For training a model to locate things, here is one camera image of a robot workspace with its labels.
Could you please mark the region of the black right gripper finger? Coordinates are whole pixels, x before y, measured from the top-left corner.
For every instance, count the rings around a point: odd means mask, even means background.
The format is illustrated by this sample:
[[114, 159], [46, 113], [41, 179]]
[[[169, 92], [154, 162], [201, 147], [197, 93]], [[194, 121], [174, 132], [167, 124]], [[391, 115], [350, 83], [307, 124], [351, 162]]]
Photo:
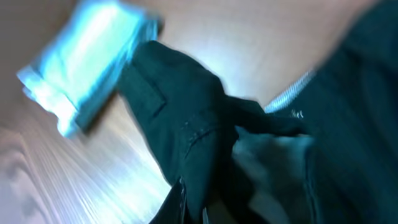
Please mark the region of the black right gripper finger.
[[182, 178], [172, 186], [150, 224], [184, 224], [187, 208], [186, 188]]

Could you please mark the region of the dark green shorts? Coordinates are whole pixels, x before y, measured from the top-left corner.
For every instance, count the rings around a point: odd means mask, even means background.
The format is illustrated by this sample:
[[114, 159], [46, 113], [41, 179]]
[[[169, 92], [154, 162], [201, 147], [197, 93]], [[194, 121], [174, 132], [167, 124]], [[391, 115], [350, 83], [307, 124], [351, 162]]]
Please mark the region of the dark green shorts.
[[185, 223], [397, 222], [397, 2], [379, 1], [267, 109], [150, 41], [118, 91]]

